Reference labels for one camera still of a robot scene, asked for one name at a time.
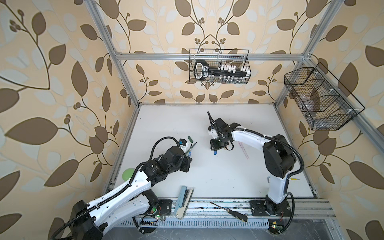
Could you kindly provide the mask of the pink white pen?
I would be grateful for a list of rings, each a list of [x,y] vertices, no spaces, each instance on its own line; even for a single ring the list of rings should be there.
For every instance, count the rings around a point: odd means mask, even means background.
[[[244,145],[243,145],[241,142],[239,142],[239,146],[241,147],[241,149],[242,149],[242,151],[243,151],[243,153],[244,153],[246,159],[249,160],[250,158],[249,158],[249,156],[248,156],[248,154],[247,154],[247,151],[246,151]]]

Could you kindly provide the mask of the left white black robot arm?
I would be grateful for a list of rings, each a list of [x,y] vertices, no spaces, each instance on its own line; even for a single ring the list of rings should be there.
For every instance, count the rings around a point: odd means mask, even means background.
[[[69,240],[100,240],[121,222],[138,215],[152,214],[152,210],[158,208],[159,199],[151,188],[164,181],[169,174],[178,171],[187,173],[192,161],[188,155],[189,141],[174,137],[169,139],[176,144],[157,158],[152,148],[149,160],[138,164],[128,181],[89,203],[83,200],[77,202],[72,208],[70,220],[49,239],[58,240],[59,235],[69,228]]]

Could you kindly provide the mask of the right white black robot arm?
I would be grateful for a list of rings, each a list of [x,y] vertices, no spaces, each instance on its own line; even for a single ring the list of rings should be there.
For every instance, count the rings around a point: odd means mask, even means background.
[[[304,160],[282,135],[267,136],[242,128],[240,124],[228,125],[221,118],[214,120],[210,114],[208,131],[211,150],[218,151],[239,142],[263,152],[265,165],[270,173],[270,187],[266,195],[265,211],[275,216],[287,205],[288,186],[291,178],[303,172]]]

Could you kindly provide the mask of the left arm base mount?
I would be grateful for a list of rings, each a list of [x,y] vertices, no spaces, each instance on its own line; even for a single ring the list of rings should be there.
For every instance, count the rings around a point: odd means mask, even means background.
[[[152,233],[159,225],[160,222],[166,220],[166,216],[169,216],[172,211],[172,200],[165,199],[159,200],[159,202],[150,206],[150,208],[139,217],[140,221],[137,222],[136,217],[133,217],[133,223],[141,234]]]

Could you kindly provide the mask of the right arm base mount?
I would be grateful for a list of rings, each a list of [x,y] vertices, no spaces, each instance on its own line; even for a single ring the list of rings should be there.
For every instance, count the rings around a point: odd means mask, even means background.
[[[250,208],[253,217],[276,217],[279,220],[269,220],[268,231],[272,235],[282,235],[287,231],[295,216],[295,199],[290,204],[286,197],[281,203],[276,204],[269,198],[250,201]]]

